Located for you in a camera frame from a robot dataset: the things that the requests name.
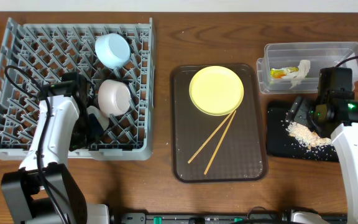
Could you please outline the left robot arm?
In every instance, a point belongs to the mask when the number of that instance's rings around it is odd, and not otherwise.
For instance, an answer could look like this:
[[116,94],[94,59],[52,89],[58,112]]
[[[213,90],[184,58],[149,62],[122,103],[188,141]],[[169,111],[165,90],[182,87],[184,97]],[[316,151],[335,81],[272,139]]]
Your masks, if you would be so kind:
[[20,168],[5,173],[1,190],[14,223],[109,223],[109,208],[85,200],[70,174],[68,153],[100,140],[108,119],[90,105],[89,81],[65,73],[38,94],[39,120]]

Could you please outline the yellow round plate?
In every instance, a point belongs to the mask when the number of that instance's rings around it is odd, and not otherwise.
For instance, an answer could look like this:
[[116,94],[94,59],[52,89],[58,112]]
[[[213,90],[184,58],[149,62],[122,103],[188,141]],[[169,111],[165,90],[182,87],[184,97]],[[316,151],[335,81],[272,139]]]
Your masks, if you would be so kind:
[[209,66],[195,73],[189,84],[189,95],[203,113],[222,116],[233,112],[242,103],[244,86],[231,69]]

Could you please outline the green snack wrapper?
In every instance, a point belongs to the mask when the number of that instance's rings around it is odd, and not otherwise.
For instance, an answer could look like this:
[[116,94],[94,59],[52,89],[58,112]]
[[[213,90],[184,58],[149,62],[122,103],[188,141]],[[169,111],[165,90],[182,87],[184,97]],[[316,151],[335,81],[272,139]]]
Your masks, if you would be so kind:
[[272,78],[295,78],[298,75],[298,71],[298,67],[272,68],[270,75]]

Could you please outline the light blue bowl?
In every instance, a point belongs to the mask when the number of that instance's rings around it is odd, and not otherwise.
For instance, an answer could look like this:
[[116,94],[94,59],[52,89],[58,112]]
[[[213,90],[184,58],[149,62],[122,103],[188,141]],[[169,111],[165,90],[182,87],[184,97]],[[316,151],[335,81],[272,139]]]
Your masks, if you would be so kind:
[[110,69],[123,67],[131,57],[127,40],[119,34],[111,33],[98,37],[94,47],[99,61]]

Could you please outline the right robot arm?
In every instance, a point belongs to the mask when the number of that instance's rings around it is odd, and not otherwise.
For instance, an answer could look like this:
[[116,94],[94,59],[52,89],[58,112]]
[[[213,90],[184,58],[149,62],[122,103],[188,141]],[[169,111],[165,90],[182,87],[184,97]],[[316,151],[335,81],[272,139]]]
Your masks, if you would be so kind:
[[331,140],[346,191],[347,222],[358,223],[358,101],[352,85],[350,68],[321,69],[317,99],[299,96],[286,119]]

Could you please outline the white plastic cup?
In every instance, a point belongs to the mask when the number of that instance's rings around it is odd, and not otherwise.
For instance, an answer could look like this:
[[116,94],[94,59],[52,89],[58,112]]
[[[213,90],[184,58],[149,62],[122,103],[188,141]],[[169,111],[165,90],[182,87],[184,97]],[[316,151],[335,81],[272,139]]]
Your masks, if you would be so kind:
[[103,114],[97,107],[89,106],[86,109],[87,114],[92,121],[97,121],[98,124],[102,127],[105,131],[109,126],[109,118]]

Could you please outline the wooden chopstick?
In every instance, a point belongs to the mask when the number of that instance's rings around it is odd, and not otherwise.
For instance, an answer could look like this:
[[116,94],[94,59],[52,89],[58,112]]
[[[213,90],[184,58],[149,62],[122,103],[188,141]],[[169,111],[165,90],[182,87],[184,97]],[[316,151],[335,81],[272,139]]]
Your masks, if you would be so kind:
[[231,123],[232,123],[232,121],[233,121],[233,119],[234,119],[234,117],[236,115],[236,112],[237,111],[235,110],[233,112],[232,116],[230,117],[230,120],[229,120],[229,122],[228,122],[228,124],[227,124],[227,126],[226,126],[226,128],[225,128],[225,130],[224,130],[224,132],[223,132],[223,134],[222,134],[222,136],[221,136],[221,138],[220,138],[220,140],[219,140],[214,152],[213,152],[213,155],[211,156],[211,158],[210,158],[210,160],[208,162],[208,165],[207,165],[206,169],[204,170],[204,173],[203,173],[204,175],[207,175],[207,173],[208,173],[208,171],[209,171],[209,169],[210,169],[210,167],[211,167],[211,165],[212,165],[212,163],[213,163],[213,161],[214,161],[214,159],[216,157],[216,154],[218,153],[218,151],[219,151],[219,149],[221,147],[221,144],[223,143],[224,138],[226,137],[226,134],[228,132],[228,129],[231,126]]
[[204,143],[202,143],[202,145],[197,149],[197,151],[190,157],[190,159],[188,160],[188,164],[190,164],[195,157],[203,150],[203,148],[207,145],[207,143],[209,143],[209,141],[214,137],[214,135],[221,129],[221,127],[223,126],[223,124],[235,113],[236,111],[232,111],[230,112],[224,119],[223,121],[217,126],[217,128],[208,136],[208,138],[204,141]]

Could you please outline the white tissue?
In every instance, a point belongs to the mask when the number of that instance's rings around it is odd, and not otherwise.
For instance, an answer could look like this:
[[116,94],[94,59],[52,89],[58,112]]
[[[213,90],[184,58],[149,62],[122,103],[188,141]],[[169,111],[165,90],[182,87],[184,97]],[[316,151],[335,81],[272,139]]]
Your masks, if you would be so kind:
[[306,78],[311,67],[311,62],[309,60],[301,60],[298,66],[297,72],[290,73],[291,77],[291,87],[290,89],[301,84],[301,82]]

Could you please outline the pink bowl with rice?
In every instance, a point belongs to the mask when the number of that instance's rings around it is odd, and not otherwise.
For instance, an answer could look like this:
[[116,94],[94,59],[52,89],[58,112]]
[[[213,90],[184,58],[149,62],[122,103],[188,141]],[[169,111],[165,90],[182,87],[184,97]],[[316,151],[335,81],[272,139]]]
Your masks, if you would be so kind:
[[106,116],[124,115],[130,108],[131,94],[123,82],[105,80],[98,91],[98,104]]

